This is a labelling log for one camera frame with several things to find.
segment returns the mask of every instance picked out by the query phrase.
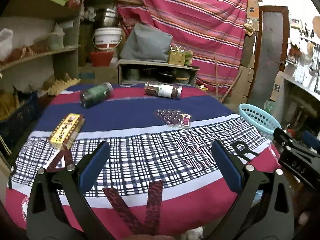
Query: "blue basket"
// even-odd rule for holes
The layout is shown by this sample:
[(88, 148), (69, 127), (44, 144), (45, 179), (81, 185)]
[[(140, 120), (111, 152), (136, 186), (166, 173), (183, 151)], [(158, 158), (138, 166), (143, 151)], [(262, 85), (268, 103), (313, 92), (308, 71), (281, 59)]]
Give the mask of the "blue basket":
[(279, 127), (279, 122), (266, 111), (249, 104), (239, 105), (240, 115), (252, 123), (262, 136), (272, 140), (274, 130)]

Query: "glass jar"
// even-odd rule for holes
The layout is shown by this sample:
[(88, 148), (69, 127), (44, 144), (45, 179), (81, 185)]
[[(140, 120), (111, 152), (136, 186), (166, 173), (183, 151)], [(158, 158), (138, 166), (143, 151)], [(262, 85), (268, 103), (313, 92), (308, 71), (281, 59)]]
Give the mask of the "glass jar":
[(144, 89), (149, 96), (180, 99), (182, 86), (146, 82)]
[(94, 106), (112, 96), (113, 88), (109, 82), (89, 88), (80, 93), (81, 105), (85, 108)]

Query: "metal bolt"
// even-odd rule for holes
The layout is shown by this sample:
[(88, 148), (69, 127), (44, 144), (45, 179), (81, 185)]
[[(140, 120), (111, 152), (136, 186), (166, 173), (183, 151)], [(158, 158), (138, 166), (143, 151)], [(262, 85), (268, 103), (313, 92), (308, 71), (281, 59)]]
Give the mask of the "metal bolt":
[(67, 166), (67, 170), (68, 171), (73, 171), (74, 169), (75, 169), (75, 165), (74, 164), (69, 164), (68, 166)]
[(281, 169), (276, 169), (276, 173), (277, 173), (278, 175), (282, 175), (282, 174), (283, 174), (283, 171), (282, 171)]
[(38, 170), (38, 174), (39, 174), (39, 175), (44, 174), (44, 168), (40, 168), (40, 169)]
[(254, 167), (253, 167), (251, 164), (248, 164), (245, 168), (246, 168), (248, 171), (253, 171), (253, 170), (254, 170)]

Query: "door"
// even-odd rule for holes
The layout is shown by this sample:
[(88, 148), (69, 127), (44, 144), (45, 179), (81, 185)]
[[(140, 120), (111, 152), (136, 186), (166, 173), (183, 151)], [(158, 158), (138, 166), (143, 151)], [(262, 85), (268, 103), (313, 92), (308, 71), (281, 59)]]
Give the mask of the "door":
[(289, 10), (284, 6), (260, 6), (254, 76), (248, 104), (263, 109), (279, 70), (284, 71), (289, 38)]

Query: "red bucket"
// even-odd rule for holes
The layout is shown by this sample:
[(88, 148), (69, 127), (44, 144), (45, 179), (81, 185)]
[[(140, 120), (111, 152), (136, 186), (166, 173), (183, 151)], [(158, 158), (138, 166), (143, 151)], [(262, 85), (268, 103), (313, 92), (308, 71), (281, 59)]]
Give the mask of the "red bucket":
[(109, 67), (114, 51), (97, 51), (90, 53), (91, 63), (94, 67)]

